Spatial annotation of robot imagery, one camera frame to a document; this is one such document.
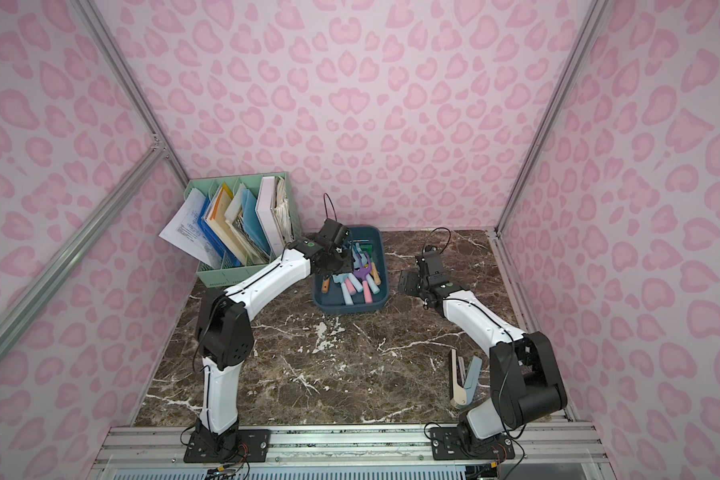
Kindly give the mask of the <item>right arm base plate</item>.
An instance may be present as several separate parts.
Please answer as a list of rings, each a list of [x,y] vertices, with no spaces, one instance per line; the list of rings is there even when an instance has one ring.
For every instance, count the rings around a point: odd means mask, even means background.
[[[516,457],[512,441],[504,434],[487,439],[476,439],[461,425],[444,427],[427,424],[425,437],[431,445],[432,457],[436,461],[488,460],[503,462]]]

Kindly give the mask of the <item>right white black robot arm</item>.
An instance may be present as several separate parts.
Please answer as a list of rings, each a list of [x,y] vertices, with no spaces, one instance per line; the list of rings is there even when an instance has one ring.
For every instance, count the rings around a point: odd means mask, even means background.
[[[399,291],[458,326],[488,356],[490,394],[462,415],[458,431],[464,446],[494,440],[567,407],[550,339],[509,324],[452,280],[436,247],[426,246],[416,256],[416,267],[401,275]]]

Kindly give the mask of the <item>teal plastic storage box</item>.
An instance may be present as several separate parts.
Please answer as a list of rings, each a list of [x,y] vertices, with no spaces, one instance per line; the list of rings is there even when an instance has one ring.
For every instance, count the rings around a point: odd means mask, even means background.
[[[322,275],[312,280],[312,299],[324,313],[346,315],[380,310],[390,296],[388,271],[381,231],[373,226],[350,228],[351,240],[370,257],[347,280],[339,275]]]

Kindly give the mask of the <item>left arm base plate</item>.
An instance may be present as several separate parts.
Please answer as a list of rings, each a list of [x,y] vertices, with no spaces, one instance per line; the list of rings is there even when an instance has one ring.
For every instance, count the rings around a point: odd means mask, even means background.
[[[214,434],[201,426],[193,432],[183,456],[187,464],[228,464],[247,460],[266,461],[271,431],[268,429],[233,429],[229,433]]]

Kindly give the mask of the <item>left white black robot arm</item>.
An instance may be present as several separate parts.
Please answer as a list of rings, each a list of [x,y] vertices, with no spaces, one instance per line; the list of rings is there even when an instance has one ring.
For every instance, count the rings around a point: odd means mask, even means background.
[[[239,378],[254,347],[252,321],[293,284],[313,275],[345,273],[352,266],[350,230],[334,219],[311,237],[291,242],[248,279],[225,290],[209,290],[198,317],[198,346],[204,375],[197,431],[219,443],[235,435]]]

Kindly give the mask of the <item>purple rake pink handle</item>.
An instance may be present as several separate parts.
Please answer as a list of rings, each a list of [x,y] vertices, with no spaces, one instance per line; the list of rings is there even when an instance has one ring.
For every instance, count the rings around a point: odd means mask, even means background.
[[[373,302],[373,295],[372,295],[372,289],[371,289],[371,281],[368,278],[368,275],[370,274],[370,260],[367,258],[367,256],[364,254],[364,252],[357,246],[353,247],[353,257],[354,257],[354,270],[353,274],[355,278],[361,283],[362,285],[362,293],[364,296],[364,301],[366,304],[371,304]]]
[[[357,290],[356,290],[356,288],[354,287],[354,284],[352,283],[352,281],[349,279],[348,276],[346,276],[346,277],[344,278],[344,285],[346,286],[346,288],[347,288],[347,290],[348,290],[348,292],[349,292],[350,295],[354,295],[354,294],[357,293]]]

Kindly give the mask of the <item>green rake thin wooden handle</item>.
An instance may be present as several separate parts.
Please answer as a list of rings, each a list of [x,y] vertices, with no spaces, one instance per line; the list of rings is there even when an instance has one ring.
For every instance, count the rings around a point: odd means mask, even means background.
[[[367,254],[368,256],[370,256],[370,257],[373,256],[373,251],[374,251],[374,249],[373,249],[373,245],[372,245],[372,243],[371,243],[370,241],[367,241],[367,240],[359,241],[359,242],[358,242],[358,247],[360,248],[360,250],[361,250],[362,252],[364,252],[364,253]]]

